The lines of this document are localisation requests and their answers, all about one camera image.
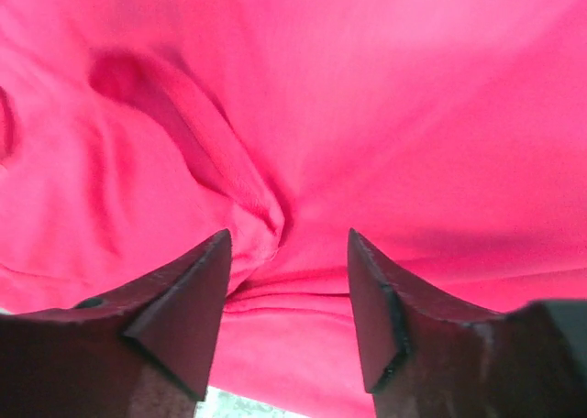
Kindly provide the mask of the pink t shirt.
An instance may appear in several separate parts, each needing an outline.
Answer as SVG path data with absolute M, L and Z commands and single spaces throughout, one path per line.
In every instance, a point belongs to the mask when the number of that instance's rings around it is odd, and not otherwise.
M 1 305 L 233 239 L 212 384 L 369 417 L 357 230 L 495 311 L 586 294 L 586 0 L 1 0 Z

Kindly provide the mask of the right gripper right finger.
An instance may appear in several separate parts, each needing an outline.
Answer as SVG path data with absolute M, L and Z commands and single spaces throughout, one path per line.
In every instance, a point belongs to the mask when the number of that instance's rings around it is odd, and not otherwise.
M 357 230 L 347 242 L 349 295 L 365 391 L 381 392 L 416 352 L 416 329 L 498 317 L 388 258 Z

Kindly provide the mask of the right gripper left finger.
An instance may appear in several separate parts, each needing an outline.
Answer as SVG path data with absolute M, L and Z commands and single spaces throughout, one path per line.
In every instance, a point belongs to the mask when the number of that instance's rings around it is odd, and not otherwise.
M 4 401 L 126 401 L 153 368 L 204 398 L 231 266 L 224 229 L 174 261 L 69 309 L 1 317 Z

